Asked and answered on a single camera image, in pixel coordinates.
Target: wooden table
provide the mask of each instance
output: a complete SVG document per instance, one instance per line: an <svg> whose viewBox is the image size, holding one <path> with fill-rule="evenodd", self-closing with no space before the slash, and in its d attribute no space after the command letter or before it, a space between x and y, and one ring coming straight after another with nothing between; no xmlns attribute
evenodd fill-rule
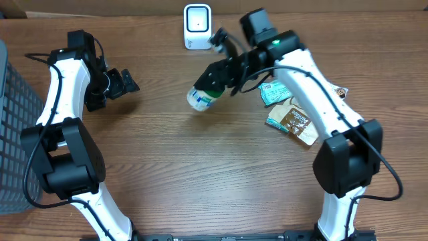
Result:
<svg viewBox="0 0 428 241"><path fill-rule="evenodd" d="M240 15L215 16L241 39ZM397 202L364 200L356 226L379 240L428 239L428 15L425 12L271 14L294 29L321 71L350 89L347 103L384 128L383 154L401 176ZM113 68L128 68L141 91L84 113L103 153L106 184L143 234L233 234L310 230L323 191L312 172L319 144L303 148L264 124L259 91L226 94L204 113L186 93L224 56L187 51L183 20L109 17L0 21L9 60L44 99L49 72L24 53L64 48L67 32L98 38ZM369 194L394 195L382 167ZM44 202L54 202L45 195ZM0 240L78 240L94 235L71 206L0 218Z"/></svg>

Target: blue-gray plastic container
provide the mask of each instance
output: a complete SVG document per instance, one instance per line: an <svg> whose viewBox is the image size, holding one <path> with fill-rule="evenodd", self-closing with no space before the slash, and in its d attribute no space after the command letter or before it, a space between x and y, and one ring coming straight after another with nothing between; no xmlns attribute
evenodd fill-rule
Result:
<svg viewBox="0 0 428 241"><path fill-rule="evenodd" d="M19 137L22 129L35 125L43 102L7 61L6 45L1 40L0 105L0 214L12 214L31 207L22 191L28 158ZM30 196L39 201L42 190L32 170L28 187Z"/></svg>

